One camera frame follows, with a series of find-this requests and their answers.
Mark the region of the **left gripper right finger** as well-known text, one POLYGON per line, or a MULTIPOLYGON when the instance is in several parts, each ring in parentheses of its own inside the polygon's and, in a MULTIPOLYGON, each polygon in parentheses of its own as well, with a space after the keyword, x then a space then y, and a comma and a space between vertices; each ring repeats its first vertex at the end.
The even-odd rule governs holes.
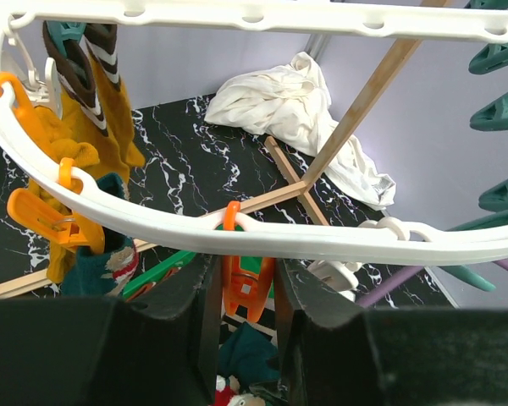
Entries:
POLYGON ((292 405, 508 405, 508 310, 366 310, 281 259, 274 299, 292 405))

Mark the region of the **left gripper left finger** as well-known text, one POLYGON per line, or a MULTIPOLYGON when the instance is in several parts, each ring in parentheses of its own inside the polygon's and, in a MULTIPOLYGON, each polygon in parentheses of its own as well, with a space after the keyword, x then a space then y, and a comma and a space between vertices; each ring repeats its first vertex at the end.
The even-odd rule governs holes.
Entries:
POLYGON ((209 405, 220 265, 196 255, 130 302, 0 299, 0 405, 209 405))

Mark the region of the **dark teal sock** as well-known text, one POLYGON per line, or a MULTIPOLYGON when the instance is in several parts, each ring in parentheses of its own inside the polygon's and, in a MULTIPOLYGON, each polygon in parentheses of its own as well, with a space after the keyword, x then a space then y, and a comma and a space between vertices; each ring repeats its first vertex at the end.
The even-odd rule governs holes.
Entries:
POLYGON ((277 348, 261 332, 248 323, 241 324, 225 340, 218 351, 217 373, 234 376, 243 390, 252 384, 277 381, 280 378, 277 348))

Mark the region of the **santa character sock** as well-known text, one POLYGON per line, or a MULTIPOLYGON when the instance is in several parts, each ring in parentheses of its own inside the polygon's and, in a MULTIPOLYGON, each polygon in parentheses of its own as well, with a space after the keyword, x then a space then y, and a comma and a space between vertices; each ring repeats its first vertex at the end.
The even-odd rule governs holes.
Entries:
POLYGON ((63 296, 117 296, 134 275, 139 264, 134 240, 109 228, 103 232, 102 254, 84 246, 77 249, 74 266, 61 284, 63 296))

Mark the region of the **orange clip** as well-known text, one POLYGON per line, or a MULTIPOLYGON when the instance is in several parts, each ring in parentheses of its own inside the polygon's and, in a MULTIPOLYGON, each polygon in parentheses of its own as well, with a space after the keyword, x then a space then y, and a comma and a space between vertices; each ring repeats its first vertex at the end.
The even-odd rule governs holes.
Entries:
POLYGON ((242 306, 246 308, 246 319, 257 323, 265 309, 265 304, 273 284, 276 259, 263 257, 260 272, 247 271, 240 266, 241 257, 224 255, 222 257, 221 277, 225 313, 236 314, 242 306))

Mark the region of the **yellow-orange clip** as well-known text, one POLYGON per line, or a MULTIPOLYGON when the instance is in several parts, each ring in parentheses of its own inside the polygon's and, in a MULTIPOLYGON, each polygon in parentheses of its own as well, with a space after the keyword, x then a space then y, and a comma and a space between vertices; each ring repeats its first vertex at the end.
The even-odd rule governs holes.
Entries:
POLYGON ((3 94, 3 85, 9 83, 14 91, 15 101, 11 107, 17 121, 29 137, 35 142, 42 140, 43 127, 37 117, 29 97, 25 93, 19 78, 9 72, 0 72, 0 97, 3 94))
POLYGON ((100 224, 77 211, 65 215, 28 189, 16 189, 8 198, 7 212, 20 225, 43 238, 75 252, 86 246, 94 254, 102 254, 105 235, 100 224))

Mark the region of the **white oval clip hanger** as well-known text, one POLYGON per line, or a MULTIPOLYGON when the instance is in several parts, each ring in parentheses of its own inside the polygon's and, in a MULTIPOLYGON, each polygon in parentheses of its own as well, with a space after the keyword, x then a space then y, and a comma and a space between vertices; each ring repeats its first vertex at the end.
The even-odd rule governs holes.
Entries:
MULTIPOLYGON (((328 32, 419 39, 508 42, 508 11, 403 7, 307 1, 0 1, 0 67, 3 38, 34 19, 183 25, 252 31, 328 32)), ((508 258, 508 226, 443 232, 401 222, 421 241, 397 238, 388 228, 346 228, 259 222, 239 214, 241 231, 219 229, 222 215, 178 216, 103 193, 80 169, 80 193, 58 183, 58 165, 17 122, 14 92, 0 94, 0 146, 35 181, 66 206, 107 228, 177 250, 219 255, 360 261, 396 265, 459 265, 508 258)))

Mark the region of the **mustard striped sock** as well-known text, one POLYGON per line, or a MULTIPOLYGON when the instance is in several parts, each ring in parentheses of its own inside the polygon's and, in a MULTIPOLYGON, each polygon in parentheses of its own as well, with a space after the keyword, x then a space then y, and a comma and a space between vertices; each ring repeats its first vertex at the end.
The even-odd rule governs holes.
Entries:
POLYGON ((58 79, 63 87, 63 116, 74 125, 73 133, 79 142, 93 145, 100 163, 89 172, 95 178, 103 175, 103 160, 99 148, 108 139, 107 122, 97 95, 96 82, 86 53, 80 42, 64 43, 67 57, 62 56, 47 31, 47 21, 42 24, 42 36, 49 57, 56 61, 58 79))
POLYGON ((102 152, 100 157, 113 158, 119 164, 113 171, 125 181, 130 172, 144 167, 146 160, 136 147, 135 129, 130 99, 119 74, 117 50, 118 26, 111 24, 88 24, 85 39, 91 58, 91 67, 97 92, 112 136, 114 151, 102 152))

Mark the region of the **white plastic clip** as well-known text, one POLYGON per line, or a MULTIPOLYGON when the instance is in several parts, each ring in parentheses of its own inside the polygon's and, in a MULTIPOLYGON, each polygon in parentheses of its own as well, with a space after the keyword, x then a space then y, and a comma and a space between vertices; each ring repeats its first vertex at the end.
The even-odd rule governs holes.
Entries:
POLYGON ((0 67, 18 77, 33 106, 49 108, 61 118, 63 116, 62 86, 58 79, 56 61, 53 58, 47 57, 44 69, 40 72, 36 68, 28 49, 20 37, 20 25, 17 23, 19 19, 21 17, 10 14, 4 34, 8 45, 19 52, 25 67, 22 68, 15 61, 12 52, 5 49, 1 52, 0 67))

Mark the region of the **teal clip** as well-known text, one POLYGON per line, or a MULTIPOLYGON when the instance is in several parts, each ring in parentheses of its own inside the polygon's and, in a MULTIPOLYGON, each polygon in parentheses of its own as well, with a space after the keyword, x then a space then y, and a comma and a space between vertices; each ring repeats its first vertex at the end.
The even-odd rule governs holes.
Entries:
POLYGON ((67 51, 64 43, 66 41, 79 42, 85 30, 86 23, 82 22, 47 21, 47 31, 59 53, 65 58, 67 51))

